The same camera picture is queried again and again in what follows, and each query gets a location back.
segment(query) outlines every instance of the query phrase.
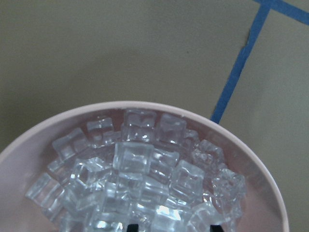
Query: blue tape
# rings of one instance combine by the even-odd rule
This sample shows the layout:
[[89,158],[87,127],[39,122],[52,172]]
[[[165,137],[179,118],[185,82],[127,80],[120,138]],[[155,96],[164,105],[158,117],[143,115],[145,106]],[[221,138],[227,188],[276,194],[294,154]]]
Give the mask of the blue tape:
[[238,54],[237,60],[234,64],[234,67],[230,73],[230,76],[225,84],[225,87],[221,93],[221,96],[217,102],[216,108],[211,116],[211,121],[219,123],[222,115],[226,109],[227,103],[229,102],[232,93],[236,87],[236,84],[239,80],[240,74],[243,67],[252,51],[252,48],[255,44],[255,41],[262,29],[262,26],[267,18],[270,8],[264,4],[261,4],[257,15],[252,23],[249,38],[247,44],[244,48],[241,49]]
[[245,66],[245,63],[253,49],[253,46],[257,40],[257,37],[263,27],[263,24],[268,16],[270,9],[278,11],[288,17],[291,17],[299,22],[309,25],[309,13],[303,11],[293,5],[290,5],[282,0],[254,0],[260,3],[260,8],[255,16],[250,29],[249,39],[247,45],[241,49],[234,67],[230,73],[230,76],[225,84],[225,87],[221,93],[221,96],[217,102],[215,110],[211,116],[211,120],[215,123],[219,123],[222,115],[226,109],[226,106],[233,94],[236,84],[239,80],[240,74]]
[[293,5],[290,5],[282,0],[254,0],[255,2],[268,5],[274,11],[278,11],[290,18],[293,18],[301,23],[309,25],[309,13],[303,11]]

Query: clear ice cube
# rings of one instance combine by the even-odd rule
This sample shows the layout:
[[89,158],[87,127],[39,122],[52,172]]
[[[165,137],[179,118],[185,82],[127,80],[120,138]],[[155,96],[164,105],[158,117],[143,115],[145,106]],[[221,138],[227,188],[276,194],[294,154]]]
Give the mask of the clear ice cube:
[[143,188],[141,190],[140,201],[147,204],[163,204],[169,196],[167,185],[145,176]]
[[129,224],[138,224],[139,232],[150,231],[152,220],[155,217],[155,208],[152,205],[131,202],[129,212]]
[[166,163],[158,161],[156,159],[151,159],[150,171],[148,175],[153,179],[166,185],[169,182],[172,171],[173,168],[167,165]]
[[181,118],[163,114],[156,128],[156,139],[164,143],[181,145],[186,125],[186,121]]
[[130,206],[128,189],[119,183],[106,182],[100,210],[102,212],[114,212],[127,214]]
[[151,127],[124,126],[121,127],[122,141],[151,142],[154,139],[154,129]]
[[151,225],[152,232],[184,232],[184,221],[177,209],[160,205]]
[[191,210],[191,206],[188,202],[177,199],[176,197],[171,195],[169,195],[169,197],[166,199],[164,205],[172,209],[181,209],[186,211]]
[[131,199],[137,199],[141,195],[144,176],[141,173],[119,173],[119,188],[127,188]]
[[84,224],[66,213],[61,220],[59,232],[84,232]]
[[103,134],[108,131],[114,131],[112,119],[108,117],[98,121],[87,122],[87,131],[93,148],[102,147],[105,145]]
[[126,232],[126,215],[94,211],[86,232]]
[[172,173],[169,192],[172,196],[191,203],[202,197],[204,171],[181,160]]
[[42,208],[48,208],[61,194],[63,188],[49,174],[43,173],[39,179],[29,188],[26,197],[33,200]]
[[120,172],[148,174],[154,146],[134,142],[118,142],[112,166]]
[[179,152],[177,151],[165,151],[155,148],[152,154],[153,159],[166,163],[170,167],[175,167],[179,160]]
[[186,232],[210,232],[210,225],[198,215],[193,214],[186,226]]
[[211,202],[204,202],[192,208],[195,216],[200,218],[200,223],[206,225],[221,225],[225,222],[222,214],[213,206]]
[[229,169],[222,169],[212,184],[216,204],[224,212],[229,212],[247,192],[245,177]]
[[47,165],[47,169],[62,186],[69,182],[73,167],[73,161],[63,162],[59,157]]
[[154,127],[156,113],[143,109],[127,109],[125,111],[124,125],[137,127]]
[[100,190],[111,173],[112,166],[98,157],[86,160],[76,159],[70,181],[79,185],[81,191]]
[[199,143],[198,148],[202,153],[213,155],[217,164],[225,162],[222,148],[212,144],[211,142],[204,139]]
[[76,128],[66,136],[53,141],[52,145],[61,160],[65,161],[85,150],[90,146],[90,143],[83,131],[80,128]]
[[199,144],[198,132],[195,130],[186,129],[183,140],[183,147],[191,152],[195,146]]
[[121,139],[121,131],[108,131],[103,134],[103,141],[106,146],[111,146]]

